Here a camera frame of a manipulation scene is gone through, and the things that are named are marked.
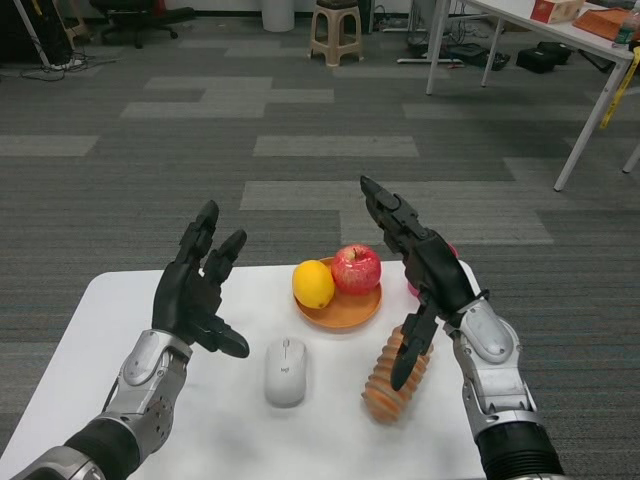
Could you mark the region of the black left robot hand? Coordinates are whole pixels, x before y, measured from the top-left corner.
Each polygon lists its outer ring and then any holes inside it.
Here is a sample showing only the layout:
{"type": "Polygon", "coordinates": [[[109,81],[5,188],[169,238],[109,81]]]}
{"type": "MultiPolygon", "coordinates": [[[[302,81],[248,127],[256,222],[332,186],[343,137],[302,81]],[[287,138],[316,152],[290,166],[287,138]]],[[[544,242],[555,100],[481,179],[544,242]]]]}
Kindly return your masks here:
{"type": "Polygon", "coordinates": [[[186,228],[179,250],[165,268],[156,289],[152,327],[174,335],[188,345],[236,358],[249,356],[246,339],[217,315],[221,287],[247,240],[235,231],[219,247],[212,246],[219,207],[210,200],[186,228]]]}

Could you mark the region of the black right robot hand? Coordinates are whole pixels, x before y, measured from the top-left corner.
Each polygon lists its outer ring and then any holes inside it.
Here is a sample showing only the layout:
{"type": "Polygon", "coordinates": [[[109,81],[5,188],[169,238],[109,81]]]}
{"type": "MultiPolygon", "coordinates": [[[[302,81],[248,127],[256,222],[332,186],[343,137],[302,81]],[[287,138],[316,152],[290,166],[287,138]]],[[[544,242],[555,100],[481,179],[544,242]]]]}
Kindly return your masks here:
{"type": "Polygon", "coordinates": [[[421,225],[417,211],[398,194],[371,178],[360,177],[366,208],[383,231],[384,243],[402,256],[405,277],[418,291],[420,306],[406,316],[401,327],[402,342],[390,374],[393,390],[403,388],[419,357],[425,355],[437,330],[436,319],[455,326],[476,294],[453,250],[436,231],[421,225]]]}

